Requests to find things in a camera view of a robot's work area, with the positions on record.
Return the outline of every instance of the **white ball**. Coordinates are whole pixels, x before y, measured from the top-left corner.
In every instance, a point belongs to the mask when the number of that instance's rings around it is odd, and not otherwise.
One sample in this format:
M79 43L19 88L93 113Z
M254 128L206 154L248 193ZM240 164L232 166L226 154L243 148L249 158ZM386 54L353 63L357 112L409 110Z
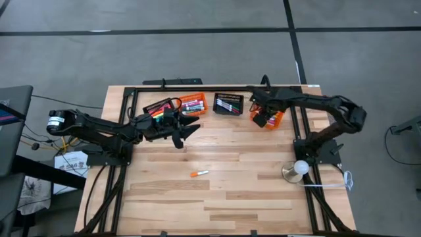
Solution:
M297 161L294 164L294 171L297 174L304 175L309 171L309 164L307 164L305 161Z

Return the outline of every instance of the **table leg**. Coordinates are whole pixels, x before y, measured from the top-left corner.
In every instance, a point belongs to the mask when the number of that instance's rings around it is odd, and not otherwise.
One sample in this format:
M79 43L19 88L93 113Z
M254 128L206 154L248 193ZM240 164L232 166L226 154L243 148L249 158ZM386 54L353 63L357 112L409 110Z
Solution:
M16 155L14 158L12 171L14 173L23 172L26 176L77 188L79 190L83 190L85 187L86 179L84 177L41 164L19 155Z

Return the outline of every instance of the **wooden table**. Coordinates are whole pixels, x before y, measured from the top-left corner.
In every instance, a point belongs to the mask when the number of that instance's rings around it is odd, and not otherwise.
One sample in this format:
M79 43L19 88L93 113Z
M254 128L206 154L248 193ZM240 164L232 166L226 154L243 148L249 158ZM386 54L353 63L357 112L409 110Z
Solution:
M318 86L302 89L321 94ZM103 119L118 121L123 91L124 86L109 87ZM156 101L191 93L140 92L137 113ZM312 233L304 188L286 182L281 175L284 163L295 160L290 111L278 130L269 131L249 120L251 93L230 93L244 95L244 113L239 117L215 114L214 92L205 92L209 110L200 116L197 122L201 128L184 142L183 149L174 148L171 139L134 147L117 234L160 234L162 230L169 234L249 234L250 230L259 234ZM307 115L312 131L329 125L325 112L308 109ZM297 116L303 129L299 108ZM343 183L340 172L331 165L320 165L319 169L323 184ZM191 172L203 170L209 173L190 178ZM89 170L75 231L83 228L87 195L98 171L99 167ZM103 201L107 174L108 167L94 187L88 220ZM345 188L324 191L336 215L355 229ZM320 208L314 202L318 226L323 229ZM112 210L113 204L105 230L111 228Z

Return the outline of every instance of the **black basket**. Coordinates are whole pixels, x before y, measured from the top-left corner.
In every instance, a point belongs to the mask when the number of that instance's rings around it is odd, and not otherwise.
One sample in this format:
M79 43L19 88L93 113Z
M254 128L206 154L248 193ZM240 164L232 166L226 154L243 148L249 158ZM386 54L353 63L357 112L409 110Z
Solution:
M144 113L152 113L153 111L156 111L160 107L162 107L165 104L169 104L171 109L174 110L174 105L171 102L171 98L163 99L162 101L158 101L156 103L153 103L152 105L148 105L143 108Z
M216 104L216 100L220 99L223 102L229 103L237 108L239 108L239 113L231 112L219 105ZM233 95L225 93L215 93L215 98L213 100L213 111L221 115L235 115L239 116L243 113L243 100L244 96L242 95Z

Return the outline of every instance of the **orange marker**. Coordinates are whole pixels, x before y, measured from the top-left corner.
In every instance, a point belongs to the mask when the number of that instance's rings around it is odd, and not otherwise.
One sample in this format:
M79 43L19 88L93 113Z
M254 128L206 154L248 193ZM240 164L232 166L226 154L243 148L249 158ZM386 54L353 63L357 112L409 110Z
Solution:
M193 172L193 173L191 173L190 174L190 177L196 177L196 176L199 176L199 175L202 175L202 174L207 174L207 173L209 173L209 171L199 171L199 172Z

